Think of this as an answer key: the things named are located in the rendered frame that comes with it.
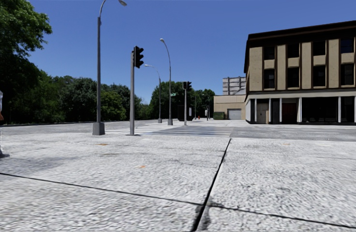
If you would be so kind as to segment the black bus shelter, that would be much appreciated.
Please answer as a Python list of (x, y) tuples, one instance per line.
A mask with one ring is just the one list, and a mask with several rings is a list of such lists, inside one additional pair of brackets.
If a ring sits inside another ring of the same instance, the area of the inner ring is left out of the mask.
[[(184, 121), (184, 105), (178, 105), (178, 120)], [(187, 106), (186, 109), (186, 119), (187, 121), (192, 121), (194, 118), (193, 109)]]

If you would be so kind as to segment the traffic light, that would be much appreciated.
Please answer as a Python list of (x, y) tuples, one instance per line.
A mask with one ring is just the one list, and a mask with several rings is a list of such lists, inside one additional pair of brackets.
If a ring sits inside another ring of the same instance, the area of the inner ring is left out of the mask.
[(131, 87), (130, 87), (130, 135), (134, 135), (134, 117), (135, 117), (135, 94), (134, 94), (134, 68), (140, 68), (144, 63), (142, 58), (143, 48), (135, 46), (131, 53)]
[(187, 125), (187, 91), (192, 89), (192, 82), (185, 81), (183, 82), (183, 89), (185, 91), (184, 95), (184, 126)]

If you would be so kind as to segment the grey street lamp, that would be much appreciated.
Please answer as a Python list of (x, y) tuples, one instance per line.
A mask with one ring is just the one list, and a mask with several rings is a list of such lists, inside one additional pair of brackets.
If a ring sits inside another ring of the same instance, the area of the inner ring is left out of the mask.
[(144, 66), (153, 68), (157, 72), (158, 77), (159, 77), (159, 118), (158, 118), (158, 123), (162, 123), (162, 118), (161, 118), (161, 78), (160, 78), (160, 73), (152, 65), (145, 64)]
[(168, 125), (173, 126), (173, 119), (172, 119), (172, 106), (171, 106), (171, 59), (170, 59), (170, 54), (168, 47), (165, 43), (165, 40), (163, 38), (160, 38), (160, 41), (164, 44), (167, 54), (168, 54), (168, 60), (169, 60), (169, 118), (168, 118)]
[(92, 135), (105, 135), (104, 123), (101, 120), (101, 16), (103, 6), (107, 0), (103, 0), (97, 17), (97, 95), (96, 95), (96, 121), (92, 126)]

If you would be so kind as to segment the low tan garage building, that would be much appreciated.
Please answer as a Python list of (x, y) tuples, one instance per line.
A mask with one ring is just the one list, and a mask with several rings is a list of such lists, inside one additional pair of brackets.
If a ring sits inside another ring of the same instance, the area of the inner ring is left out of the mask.
[(245, 95), (214, 96), (214, 112), (223, 112), (224, 119), (245, 120)]

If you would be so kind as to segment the pale grey concrete building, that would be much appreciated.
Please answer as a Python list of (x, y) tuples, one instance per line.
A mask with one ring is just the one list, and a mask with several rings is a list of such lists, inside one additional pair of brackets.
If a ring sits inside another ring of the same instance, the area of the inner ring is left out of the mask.
[(227, 77), (222, 79), (223, 95), (245, 95), (246, 77)]

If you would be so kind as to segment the trees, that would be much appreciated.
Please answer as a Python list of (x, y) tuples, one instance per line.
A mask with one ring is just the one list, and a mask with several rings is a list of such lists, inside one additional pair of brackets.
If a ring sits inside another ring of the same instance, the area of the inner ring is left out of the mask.
[[(85, 122), (96, 119), (97, 17), (103, 0), (0, 0), (0, 88), (8, 123)], [(182, 79), (193, 77), (197, 43), (208, 39), (215, 1), (107, 0), (101, 16), (101, 117), (128, 120), (130, 51), (145, 49), (159, 65), (161, 116), (183, 104)], [(139, 73), (136, 117), (159, 116), (159, 82)]]

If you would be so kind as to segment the tan concrete building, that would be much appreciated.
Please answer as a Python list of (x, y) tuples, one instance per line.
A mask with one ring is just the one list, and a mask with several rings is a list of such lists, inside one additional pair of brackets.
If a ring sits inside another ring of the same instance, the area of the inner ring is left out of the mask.
[(251, 124), (356, 125), (356, 20), (250, 34)]

